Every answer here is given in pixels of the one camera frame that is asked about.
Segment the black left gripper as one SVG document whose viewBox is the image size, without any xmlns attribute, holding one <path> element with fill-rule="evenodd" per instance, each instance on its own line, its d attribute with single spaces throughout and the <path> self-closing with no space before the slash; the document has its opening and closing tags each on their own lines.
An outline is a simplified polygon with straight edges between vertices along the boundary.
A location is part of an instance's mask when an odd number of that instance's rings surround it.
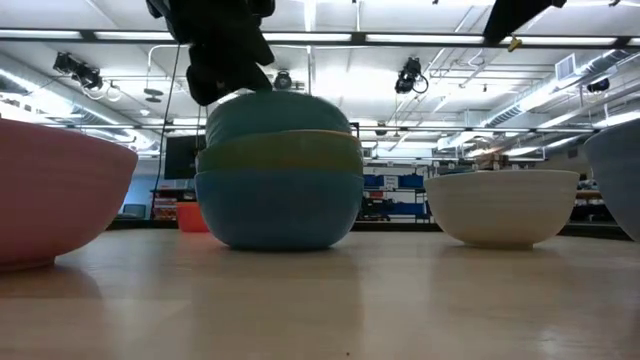
<svg viewBox="0 0 640 360">
<path fill-rule="evenodd" d="M 260 26 L 275 12 L 274 0 L 146 0 L 146 6 L 152 17 L 164 19 L 179 44 L 238 46 L 236 89 L 273 89 L 260 68 L 274 62 Z M 233 92 L 200 49 L 190 49 L 189 58 L 186 78 L 197 104 L 208 106 Z"/>
</svg>

